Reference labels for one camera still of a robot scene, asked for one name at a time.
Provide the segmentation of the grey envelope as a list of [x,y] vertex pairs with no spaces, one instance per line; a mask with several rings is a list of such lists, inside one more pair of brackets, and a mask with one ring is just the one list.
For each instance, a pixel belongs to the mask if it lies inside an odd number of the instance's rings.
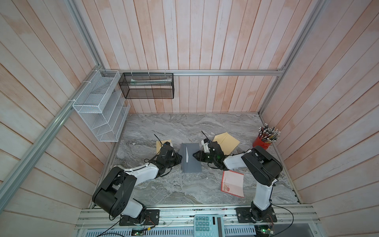
[[[186,147],[189,153],[189,162],[186,164]],[[181,168],[183,173],[202,173],[201,162],[197,161],[193,154],[200,151],[198,143],[182,143],[179,149],[179,155],[182,156]]]

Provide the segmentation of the blue bordered letter paper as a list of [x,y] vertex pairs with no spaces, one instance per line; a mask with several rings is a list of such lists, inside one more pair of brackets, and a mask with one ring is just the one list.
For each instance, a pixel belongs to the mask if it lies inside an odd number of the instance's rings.
[[190,156],[189,156],[187,147],[186,147],[186,153],[185,154],[186,154],[186,164],[188,164]]

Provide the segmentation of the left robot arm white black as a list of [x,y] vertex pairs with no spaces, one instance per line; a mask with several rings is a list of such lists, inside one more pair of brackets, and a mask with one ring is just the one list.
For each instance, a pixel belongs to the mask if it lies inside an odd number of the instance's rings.
[[94,192],[92,201],[108,213],[110,220],[120,216],[121,221],[146,224],[146,206],[131,197],[134,187],[166,176],[169,174],[166,170],[179,165],[182,158],[170,142],[162,143],[159,152],[142,166],[129,169],[113,167]]

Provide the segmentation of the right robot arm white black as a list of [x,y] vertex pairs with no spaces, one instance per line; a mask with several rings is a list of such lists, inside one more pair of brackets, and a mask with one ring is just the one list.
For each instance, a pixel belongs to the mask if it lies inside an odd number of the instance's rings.
[[257,181],[251,207],[236,209],[239,223],[257,223],[268,220],[276,222],[271,196],[283,170],[281,162],[261,146],[228,156],[224,154],[218,142],[203,141],[203,146],[203,151],[192,154],[197,161],[213,164],[215,169],[223,171],[246,167]]

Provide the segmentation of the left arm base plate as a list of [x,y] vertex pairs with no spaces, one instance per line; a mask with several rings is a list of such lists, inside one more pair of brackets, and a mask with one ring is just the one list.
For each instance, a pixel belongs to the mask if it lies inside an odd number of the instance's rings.
[[119,225],[129,227],[142,227],[144,225],[156,226],[159,224],[159,217],[159,209],[143,209],[139,216],[136,218],[122,215]]

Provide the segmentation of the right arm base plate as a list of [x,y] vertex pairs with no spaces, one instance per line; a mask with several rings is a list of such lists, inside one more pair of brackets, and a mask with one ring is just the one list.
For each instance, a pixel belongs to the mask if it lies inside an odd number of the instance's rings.
[[276,214],[272,206],[262,211],[257,207],[239,207],[236,208],[236,216],[239,223],[275,223],[277,222]]

